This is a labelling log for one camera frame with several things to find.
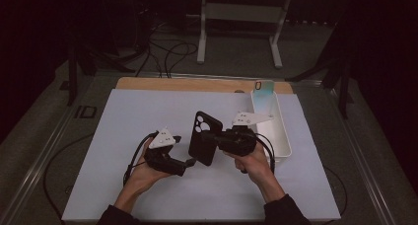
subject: phone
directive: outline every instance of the phone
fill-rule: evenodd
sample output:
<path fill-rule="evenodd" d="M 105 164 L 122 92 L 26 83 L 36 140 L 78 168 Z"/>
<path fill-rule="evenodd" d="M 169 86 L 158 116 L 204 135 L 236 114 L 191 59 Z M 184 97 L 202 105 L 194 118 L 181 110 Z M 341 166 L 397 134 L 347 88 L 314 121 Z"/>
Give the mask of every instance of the phone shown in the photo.
<path fill-rule="evenodd" d="M 218 119 L 205 112 L 197 112 L 188 154 L 203 165 L 210 166 L 217 147 L 217 142 L 213 138 L 222 132 L 222 127 L 223 124 Z"/>

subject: person's left hand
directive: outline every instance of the person's left hand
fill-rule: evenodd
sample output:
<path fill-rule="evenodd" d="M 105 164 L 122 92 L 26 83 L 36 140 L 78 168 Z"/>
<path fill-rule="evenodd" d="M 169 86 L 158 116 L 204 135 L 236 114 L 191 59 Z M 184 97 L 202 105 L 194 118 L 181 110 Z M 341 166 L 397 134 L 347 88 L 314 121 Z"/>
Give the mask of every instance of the person's left hand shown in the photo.
<path fill-rule="evenodd" d="M 169 177 L 171 174 L 154 170 L 145 162 L 144 154 L 154 138 L 150 138 L 145 142 L 141 157 L 137 162 L 129 180 L 123 187 L 114 206 L 130 213 L 136 199 L 143 192 L 147 191 L 159 179 Z"/>

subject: wooden table edge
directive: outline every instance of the wooden table edge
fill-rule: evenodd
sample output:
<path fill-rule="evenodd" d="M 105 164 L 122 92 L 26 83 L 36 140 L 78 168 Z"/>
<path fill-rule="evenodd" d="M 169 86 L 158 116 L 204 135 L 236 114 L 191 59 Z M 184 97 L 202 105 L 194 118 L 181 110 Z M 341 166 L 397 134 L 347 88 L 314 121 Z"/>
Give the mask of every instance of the wooden table edge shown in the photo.
<path fill-rule="evenodd" d="M 117 81 L 115 88 L 126 90 L 197 91 L 220 93 L 242 91 L 250 93 L 254 88 L 254 82 L 255 81 L 253 80 L 122 77 Z M 277 94 L 293 94 L 293 89 L 287 82 L 275 82 L 274 91 Z"/>

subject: dark background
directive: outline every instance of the dark background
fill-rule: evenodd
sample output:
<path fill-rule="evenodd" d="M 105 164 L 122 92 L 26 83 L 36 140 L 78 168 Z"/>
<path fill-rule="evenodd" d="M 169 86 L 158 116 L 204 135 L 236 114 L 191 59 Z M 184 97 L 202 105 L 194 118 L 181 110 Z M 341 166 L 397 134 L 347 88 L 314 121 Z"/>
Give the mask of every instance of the dark background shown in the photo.
<path fill-rule="evenodd" d="M 215 1 L 261 5 L 276 2 Z M 292 25 L 306 21 L 334 26 L 340 21 L 323 53 L 332 55 L 335 49 L 354 49 L 352 77 L 358 80 L 393 152 L 418 191 L 416 1 L 292 0 L 287 18 Z M 200 0 L 147 2 L 160 18 L 180 26 L 185 13 L 199 14 L 200 9 Z M 69 25 L 79 29 L 88 43 L 112 52 L 117 44 L 129 45 L 123 41 L 129 37 L 112 28 L 115 20 L 109 7 L 113 7 L 113 12 L 114 7 L 120 8 L 118 14 L 125 14 L 126 29 L 132 31 L 131 5 L 132 0 L 0 0 L 0 141 L 51 83 L 55 68 L 67 59 Z"/>

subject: table leg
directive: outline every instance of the table leg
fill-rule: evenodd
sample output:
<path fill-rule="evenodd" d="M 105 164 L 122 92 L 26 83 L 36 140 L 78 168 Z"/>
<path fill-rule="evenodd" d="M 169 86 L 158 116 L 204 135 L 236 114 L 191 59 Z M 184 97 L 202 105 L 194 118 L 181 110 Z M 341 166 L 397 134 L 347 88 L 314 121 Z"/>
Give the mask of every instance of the table leg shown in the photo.
<path fill-rule="evenodd" d="M 67 106 L 72 106 L 77 97 L 77 54 L 73 42 L 68 44 L 68 80 L 69 95 Z"/>
<path fill-rule="evenodd" d="M 277 68 L 277 69 L 281 69 L 283 67 L 282 59 L 280 57 L 279 48 L 277 46 L 277 42 L 279 40 L 280 33 L 282 32 L 283 25 L 284 25 L 285 20 L 286 20 L 286 14 L 287 14 L 287 11 L 288 11 L 288 8 L 289 8 L 290 1 L 291 0 L 285 0 L 285 3 L 282 6 L 282 10 L 280 12 L 280 19 L 279 19 L 279 22 L 277 24 L 276 33 L 274 34 L 273 37 L 270 37 L 270 39 L 269 39 L 270 40 L 271 53 L 273 55 L 274 67 Z"/>
<path fill-rule="evenodd" d="M 205 62 L 206 52 L 206 0 L 202 0 L 201 14 L 200 14 L 200 39 L 197 49 L 197 63 L 203 64 Z"/>

